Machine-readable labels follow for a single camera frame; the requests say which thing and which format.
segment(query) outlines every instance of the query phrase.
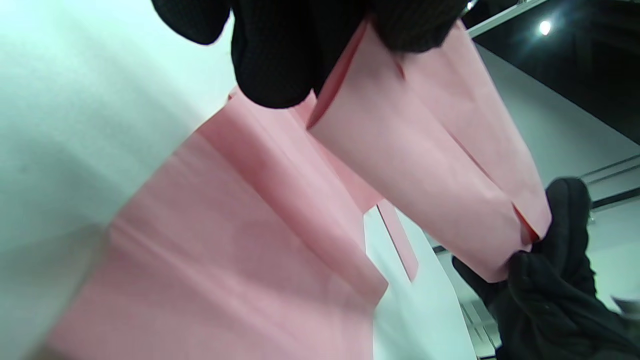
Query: folded pink paper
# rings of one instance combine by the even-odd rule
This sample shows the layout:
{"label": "folded pink paper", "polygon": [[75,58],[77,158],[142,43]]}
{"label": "folded pink paper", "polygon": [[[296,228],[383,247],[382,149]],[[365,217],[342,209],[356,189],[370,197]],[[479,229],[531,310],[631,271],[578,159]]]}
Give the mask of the folded pink paper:
{"label": "folded pink paper", "polygon": [[423,54],[390,53],[363,22],[308,128],[487,281],[547,231],[536,167],[460,22]]}
{"label": "folded pink paper", "polygon": [[114,219],[49,338],[70,359],[370,360],[387,282],[293,110],[241,94]]}

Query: knit glove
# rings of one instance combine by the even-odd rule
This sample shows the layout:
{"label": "knit glove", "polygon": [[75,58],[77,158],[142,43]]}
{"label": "knit glove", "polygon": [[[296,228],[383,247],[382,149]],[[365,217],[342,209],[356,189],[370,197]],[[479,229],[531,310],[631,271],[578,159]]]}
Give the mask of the knit glove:
{"label": "knit glove", "polygon": [[467,0],[152,0],[176,33],[212,44],[233,11],[236,80],[253,102],[297,105],[324,81],[365,15],[392,51],[442,44]]}
{"label": "knit glove", "polygon": [[596,299],[586,255],[591,199],[578,179],[547,189],[553,220],[531,253],[509,261],[507,281],[488,284],[459,259],[454,268],[496,320],[500,360],[640,359],[620,317]]}

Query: white surface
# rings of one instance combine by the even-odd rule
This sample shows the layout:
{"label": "white surface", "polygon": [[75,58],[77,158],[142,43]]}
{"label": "white surface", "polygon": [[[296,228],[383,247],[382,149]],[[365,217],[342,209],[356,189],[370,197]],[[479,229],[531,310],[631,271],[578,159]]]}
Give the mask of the white surface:
{"label": "white surface", "polygon": [[422,230],[399,212],[420,263],[409,281],[377,208],[365,214],[367,255],[389,282],[376,308],[374,360],[475,360],[456,294]]}
{"label": "white surface", "polygon": [[0,358],[44,338],[116,211],[235,80],[151,2],[0,0]]}

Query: white wall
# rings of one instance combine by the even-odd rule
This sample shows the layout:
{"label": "white wall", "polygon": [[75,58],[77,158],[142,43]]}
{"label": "white wall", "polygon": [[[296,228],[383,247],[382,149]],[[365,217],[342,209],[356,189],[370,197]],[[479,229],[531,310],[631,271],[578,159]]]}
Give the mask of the white wall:
{"label": "white wall", "polygon": [[474,360],[456,294],[418,225],[399,212],[420,266],[404,270],[377,208],[365,214],[367,255],[389,282],[374,317],[374,360]]}
{"label": "white wall", "polygon": [[66,306],[115,212],[234,86],[149,0],[0,0],[0,357]]}
{"label": "white wall", "polygon": [[[479,51],[523,139],[544,184],[556,177],[579,176],[640,154],[640,146],[617,133],[569,100],[537,82],[498,56]],[[640,170],[590,186],[594,199],[640,186]],[[613,306],[611,295],[640,290],[640,201],[599,211],[589,225],[589,257],[598,273],[600,298]],[[473,291],[439,256],[462,301]]]}

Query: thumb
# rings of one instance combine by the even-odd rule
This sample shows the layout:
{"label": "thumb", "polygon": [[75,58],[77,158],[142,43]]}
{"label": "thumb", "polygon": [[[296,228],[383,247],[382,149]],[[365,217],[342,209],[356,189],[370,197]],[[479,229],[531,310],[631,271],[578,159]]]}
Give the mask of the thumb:
{"label": "thumb", "polygon": [[556,297],[547,291],[549,288],[561,288],[561,282],[564,281],[541,254],[518,252],[509,261],[509,291],[546,338],[560,338],[579,332],[574,322],[554,302]]}
{"label": "thumb", "polygon": [[501,290],[506,289],[505,282],[490,284],[484,281],[483,278],[455,256],[451,259],[451,262],[453,263],[453,268],[456,269],[460,277],[476,292],[486,307],[495,300]]}

